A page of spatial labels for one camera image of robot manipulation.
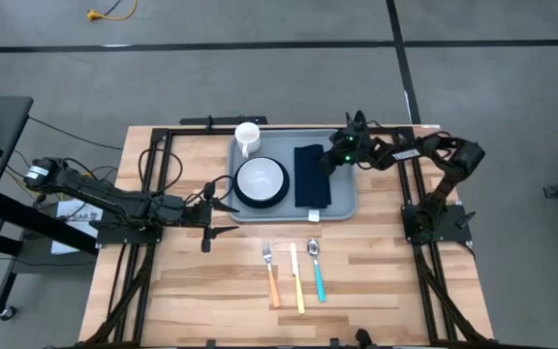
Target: knife with yellow handle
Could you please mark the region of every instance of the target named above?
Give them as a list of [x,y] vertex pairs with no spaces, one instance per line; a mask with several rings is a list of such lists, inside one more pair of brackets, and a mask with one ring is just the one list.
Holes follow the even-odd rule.
[[296,305],[298,313],[305,313],[305,300],[302,297],[302,287],[300,286],[300,276],[298,275],[298,258],[296,257],[296,244],[290,244],[290,255],[292,256],[292,274],[296,280]]

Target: orange handle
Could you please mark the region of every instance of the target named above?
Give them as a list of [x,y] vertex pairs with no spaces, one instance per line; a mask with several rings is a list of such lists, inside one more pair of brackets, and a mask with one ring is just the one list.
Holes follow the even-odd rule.
[[270,282],[270,295],[272,297],[272,306],[279,307],[279,292],[277,291],[277,284],[275,283],[275,276],[272,274],[272,267],[268,264],[268,281]]

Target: teal handle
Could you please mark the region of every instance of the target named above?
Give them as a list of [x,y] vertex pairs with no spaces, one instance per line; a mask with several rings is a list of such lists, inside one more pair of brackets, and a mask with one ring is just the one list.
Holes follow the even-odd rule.
[[325,292],[325,284],[322,282],[322,273],[320,272],[320,266],[318,265],[318,261],[314,263],[314,267],[316,268],[316,285],[318,286],[318,300],[320,302],[326,301],[326,292]]

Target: white mug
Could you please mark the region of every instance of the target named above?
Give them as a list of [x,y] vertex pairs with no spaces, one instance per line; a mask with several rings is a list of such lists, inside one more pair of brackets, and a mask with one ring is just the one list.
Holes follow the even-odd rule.
[[260,127],[253,122],[243,122],[238,125],[234,136],[245,159],[260,148]]

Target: gray tray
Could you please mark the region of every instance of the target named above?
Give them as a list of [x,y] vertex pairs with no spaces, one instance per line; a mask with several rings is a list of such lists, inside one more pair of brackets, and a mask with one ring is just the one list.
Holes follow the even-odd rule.
[[[295,206],[295,147],[321,144],[325,151],[331,148],[328,137],[336,130],[286,130],[262,131],[262,146],[249,158],[268,157],[280,162],[290,175],[288,195],[277,205],[269,208],[251,208],[243,204],[232,192],[227,205],[238,209],[230,213],[238,222],[286,222],[308,220],[309,208]],[[236,139],[232,140],[228,154],[228,174],[234,175],[246,160],[240,153]],[[339,220],[350,218],[358,208],[357,186],[352,166],[337,167],[330,177],[331,205],[320,209],[320,220]]]

